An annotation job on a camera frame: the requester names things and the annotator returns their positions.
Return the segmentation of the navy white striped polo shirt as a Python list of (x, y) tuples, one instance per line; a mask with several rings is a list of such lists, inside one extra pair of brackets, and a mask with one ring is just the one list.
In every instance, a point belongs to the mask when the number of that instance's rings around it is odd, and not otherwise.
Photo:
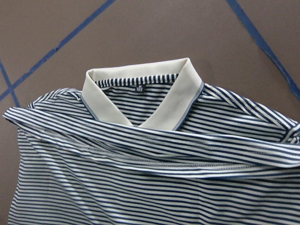
[(87, 71), (4, 117), (10, 225), (297, 225), (300, 125), (202, 81), (190, 59)]

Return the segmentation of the blue tape line right lengthwise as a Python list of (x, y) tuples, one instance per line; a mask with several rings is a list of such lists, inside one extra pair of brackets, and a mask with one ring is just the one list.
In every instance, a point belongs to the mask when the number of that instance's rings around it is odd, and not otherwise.
[(280, 62), (276, 54), (273, 52), (271, 47), (265, 41), (264, 37), (260, 34), (258, 29), (255, 27), (253, 22), (250, 20), (246, 12), (243, 10), (241, 5), (236, 0), (227, 0), (227, 4), (231, 7), (235, 15), (241, 21), (246, 28), (249, 35), (253, 38), (257, 46), (269, 57), (269, 59), (278, 68), (284, 79), (286, 80), (290, 92), (299, 100), (300, 99), (300, 88), (297, 86), (291, 75), (287, 72), (286, 68)]

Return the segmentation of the blue tape line far crosswise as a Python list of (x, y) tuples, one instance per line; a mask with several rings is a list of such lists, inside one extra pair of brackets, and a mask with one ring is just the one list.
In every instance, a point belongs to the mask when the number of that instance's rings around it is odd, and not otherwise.
[(60, 49), (62, 49), (68, 42), (70, 42), (76, 35), (92, 23), (98, 16), (106, 11), (115, 0), (106, 0), (100, 7), (98, 7), (91, 15), (89, 15), (82, 23), (73, 29), (67, 36), (65, 36), (54, 48), (52, 48), (45, 56), (43, 56), (37, 63), (35, 63), (28, 72), (24, 73), (19, 79), (12, 83), (14, 89), (20, 86), (26, 79), (28, 79), (35, 71), (44, 65), (52, 56), (54, 56)]

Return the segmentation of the blue tape line centre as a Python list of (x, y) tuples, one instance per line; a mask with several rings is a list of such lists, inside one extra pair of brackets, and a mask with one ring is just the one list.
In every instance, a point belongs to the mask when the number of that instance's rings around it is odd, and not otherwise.
[(4, 91), (0, 95), (0, 100), (2, 101), (5, 97), (7, 97), (8, 95), (10, 95), (12, 97), (13, 102), (16, 105), (16, 107), (20, 107), (20, 102), (19, 102), (19, 100), (18, 100), (18, 98), (17, 98), (17, 96), (15, 94), (15, 89), (14, 89), (14, 87), (13, 87), (13, 85), (12, 85), (12, 83), (11, 83), (9, 77), (8, 77), (8, 74), (7, 74), (6, 70), (5, 70), (5, 67), (4, 67), (2, 61), (0, 61), (0, 71), (1, 71), (1, 73), (3, 75), (3, 77), (4, 77), (4, 80), (5, 80), (6, 85), (7, 85), (7, 90)]

